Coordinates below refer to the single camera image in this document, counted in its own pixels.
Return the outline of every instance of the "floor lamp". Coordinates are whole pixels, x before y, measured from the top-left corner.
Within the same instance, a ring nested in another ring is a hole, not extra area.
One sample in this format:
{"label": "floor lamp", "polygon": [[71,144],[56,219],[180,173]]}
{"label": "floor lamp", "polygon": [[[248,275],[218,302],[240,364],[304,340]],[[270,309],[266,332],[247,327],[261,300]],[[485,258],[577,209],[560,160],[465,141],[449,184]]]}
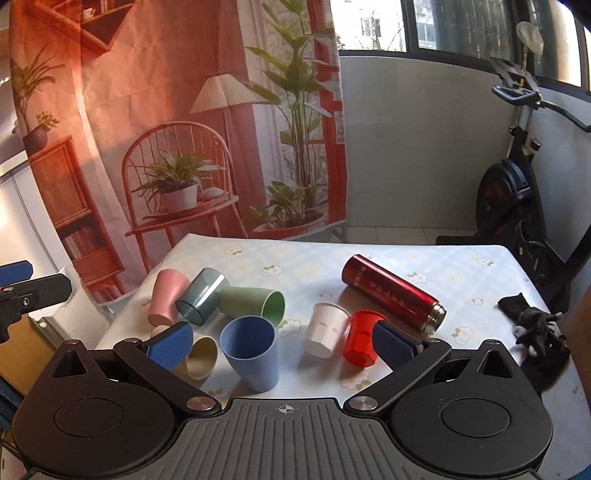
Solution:
{"label": "floor lamp", "polygon": [[243,105],[245,103],[260,103],[262,98],[251,92],[240,81],[236,80],[229,73],[210,77],[205,80],[197,99],[191,108],[190,113],[201,113],[209,110],[222,110],[223,129],[228,151],[230,152],[230,165],[232,169],[232,183],[238,194],[238,185],[234,176],[234,167],[232,163],[232,147],[230,146],[230,136],[228,130],[228,107],[234,105]]}

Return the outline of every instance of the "table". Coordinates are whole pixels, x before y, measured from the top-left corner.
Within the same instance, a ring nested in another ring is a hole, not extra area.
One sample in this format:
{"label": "table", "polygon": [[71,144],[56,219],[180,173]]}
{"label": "table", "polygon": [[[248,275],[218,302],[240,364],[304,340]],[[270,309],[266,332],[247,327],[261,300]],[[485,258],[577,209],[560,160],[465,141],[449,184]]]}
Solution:
{"label": "table", "polygon": [[[272,391],[258,396],[334,397],[342,405],[390,369],[379,359],[367,369],[349,365],[339,354],[342,344],[330,359],[312,358],[303,354],[301,340],[312,307],[319,301],[338,303],[350,312],[369,308],[385,313],[342,283],[342,268],[354,254],[371,258],[439,299],[448,313],[436,336],[452,347],[476,349],[485,339],[497,339],[518,362],[523,359],[524,349],[515,346],[513,324],[496,303],[522,292],[530,305],[542,309],[545,305],[504,247],[311,244],[198,235],[187,235],[149,273],[97,348],[111,348],[130,336],[148,338],[152,330],[148,306],[159,270],[176,268],[193,278],[202,268],[212,267],[231,285],[274,288],[285,295],[285,318],[278,327],[280,381]],[[195,331],[219,338],[228,321],[215,314]],[[230,396],[251,395],[221,353],[211,376],[196,385],[222,404]],[[572,361],[543,394],[543,401],[553,419],[554,437],[539,474],[546,480],[568,479],[591,462],[591,416]]]}

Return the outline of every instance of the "tiled floor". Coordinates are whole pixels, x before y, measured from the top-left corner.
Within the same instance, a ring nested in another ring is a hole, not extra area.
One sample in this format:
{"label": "tiled floor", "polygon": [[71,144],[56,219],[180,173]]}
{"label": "tiled floor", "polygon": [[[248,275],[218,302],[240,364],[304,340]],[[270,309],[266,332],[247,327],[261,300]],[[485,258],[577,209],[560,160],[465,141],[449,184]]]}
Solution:
{"label": "tiled floor", "polygon": [[436,228],[349,227],[348,240],[352,244],[380,245],[435,245],[439,235],[473,235],[470,230]]}

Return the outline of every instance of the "plant pot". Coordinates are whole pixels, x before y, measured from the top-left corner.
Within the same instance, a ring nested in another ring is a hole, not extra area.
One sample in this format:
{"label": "plant pot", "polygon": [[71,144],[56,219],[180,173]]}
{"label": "plant pot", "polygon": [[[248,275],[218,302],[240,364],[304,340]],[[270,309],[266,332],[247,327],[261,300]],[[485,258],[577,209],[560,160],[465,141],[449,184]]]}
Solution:
{"label": "plant pot", "polygon": [[176,190],[174,192],[161,193],[160,203],[168,213],[189,210],[197,206],[197,195],[199,194],[199,185]]}
{"label": "plant pot", "polygon": [[288,240],[307,233],[312,233],[326,224],[326,216],[311,220],[303,225],[292,226],[289,228],[269,228],[266,224],[259,225],[252,230],[250,238],[265,238],[267,240]]}
{"label": "plant pot", "polygon": [[27,155],[37,153],[47,145],[47,130],[43,125],[37,125],[30,133],[22,138]]}

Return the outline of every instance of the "lamp shade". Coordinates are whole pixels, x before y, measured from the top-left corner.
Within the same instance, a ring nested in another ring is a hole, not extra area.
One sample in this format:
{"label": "lamp shade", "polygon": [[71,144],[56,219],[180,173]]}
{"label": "lamp shade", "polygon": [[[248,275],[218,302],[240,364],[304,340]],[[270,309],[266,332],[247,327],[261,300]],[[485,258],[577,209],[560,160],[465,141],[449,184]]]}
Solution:
{"label": "lamp shade", "polygon": [[263,100],[232,75],[225,73],[205,80],[190,113],[206,112],[243,103],[257,103]]}

